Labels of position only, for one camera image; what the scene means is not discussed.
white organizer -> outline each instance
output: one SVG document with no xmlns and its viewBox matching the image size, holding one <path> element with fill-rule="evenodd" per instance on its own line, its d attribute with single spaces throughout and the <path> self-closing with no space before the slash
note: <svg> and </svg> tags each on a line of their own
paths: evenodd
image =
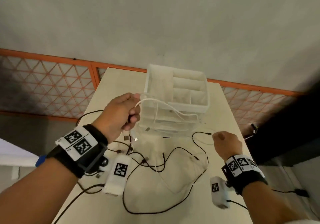
<svg viewBox="0 0 320 224">
<path fill-rule="evenodd" d="M 203 72 L 149 65 L 144 93 L 141 99 L 155 98 L 164 101 L 184 114 L 197 114 L 199 120 L 209 108 L 207 79 Z M 198 124 L 196 116 L 179 117 L 163 103 L 158 103 L 155 118 L 156 109 L 157 102 L 142 102 L 139 121 L 142 131 L 172 137 L 192 131 Z"/>
</svg>

hand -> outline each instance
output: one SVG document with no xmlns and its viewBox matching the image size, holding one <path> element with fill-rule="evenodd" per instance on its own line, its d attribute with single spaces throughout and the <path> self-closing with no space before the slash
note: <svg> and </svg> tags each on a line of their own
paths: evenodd
<svg viewBox="0 0 320 224">
<path fill-rule="evenodd" d="M 108 143 L 113 142 L 122 130 L 129 131 L 140 120 L 140 106 L 135 107 L 139 101 L 139 94 L 126 93 L 115 97 L 92 125 L 104 134 Z"/>
<path fill-rule="evenodd" d="M 223 161 L 227 161 L 233 155 L 242 154 L 242 142 L 238 137 L 226 131 L 216 132 L 212 135 L 214 140 L 214 148 L 222 157 Z"/>
</svg>

table surface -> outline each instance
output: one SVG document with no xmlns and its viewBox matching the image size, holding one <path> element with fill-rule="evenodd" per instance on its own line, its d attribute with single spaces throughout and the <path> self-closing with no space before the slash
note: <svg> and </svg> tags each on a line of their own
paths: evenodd
<svg viewBox="0 0 320 224">
<path fill-rule="evenodd" d="M 145 80 L 146 73 L 108 68 L 86 109 L 86 113 L 104 109 L 111 99 L 121 94 L 142 93 Z M 243 142 L 243 153 L 250 156 L 220 85 L 208 83 L 208 91 L 210 108 L 197 131 L 214 133 L 223 130 L 234 133 Z M 100 112 L 84 116 L 80 125 L 90 124 L 99 114 Z M 134 148 L 149 158 L 150 165 L 154 165 L 156 162 L 157 164 L 162 163 L 162 152 L 168 156 L 170 151 L 177 146 L 181 146 L 198 156 L 201 163 L 194 163 L 185 151 L 176 150 L 170 156 L 166 163 L 166 169 L 162 173 L 156 173 L 147 167 L 138 167 L 128 179 L 125 188 L 125 202 L 128 209 L 133 212 L 157 212 L 173 206 L 185 197 L 189 192 L 190 185 L 184 185 L 192 182 L 206 167 L 205 154 L 192 142 L 190 136 L 164 139 L 152 135 L 139 135 Z M 221 210 L 213 205 L 210 178 L 220 176 L 225 179 L 221 170 L 224 163 L 214 149 L 211 136 L 198 133 L 195 135 L 195 141 L 207 152 L 209 165 L 207 171 L 194 185 L 190 196 L 179 206 L 162 214 L 133 215 L 126 212 L 120 196 L 113 197 L 101 192 L 93 195 L 83 194 L 70 206 L 58 223 L 252 223 L 248 211 L 236 204 L 230 203 L 231 208 L 228 210 Z M 109 147 L 124 149 L 125 146 L 111 143 Z M 115 153 L 107 151 L 106 155 L 114 157 Z M 141 157 L 136 154 L 131 156 L 141 161 Z M 135 166 L 137 164 L 132 161 L 129 170 Z M 80 182 L 87 188 L 97 183 L 104 183 L 105 180 L 105 175 L 99 179 L 84 176 Z M 80 188 L 75 186 L 59 213 L 80 192 Z M 244 205 L 242 197 L 237 196 L 235 192 L 230 192 L 229 197 Z"/>
</svg>

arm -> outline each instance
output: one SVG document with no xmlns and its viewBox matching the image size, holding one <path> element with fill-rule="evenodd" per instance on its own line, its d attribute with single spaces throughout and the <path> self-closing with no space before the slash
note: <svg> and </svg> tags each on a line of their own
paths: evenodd
<svg viewBox="0 0 320 224">
<path fill-rule="evenodd" d="M 113 142 L 140 120 L 138 94 L 127 93 L 110 101 L 92 123 Z M 0 194 L 1 223 L 50 224 L 70 194 L 78 178 L 55 158 L 46 161 Z"/>
<path fill-rule="evenodd" d="M 229 132 L 213 134 L 214 147 L 226 162 L 233 155 L 242 154 L 242 142 Z M 283 224 L 305 219 L 300 217 L 272 189 L 263 182 L 253 182 L 242 191 L 242 197 L 255 224 Z"/>
</svg>

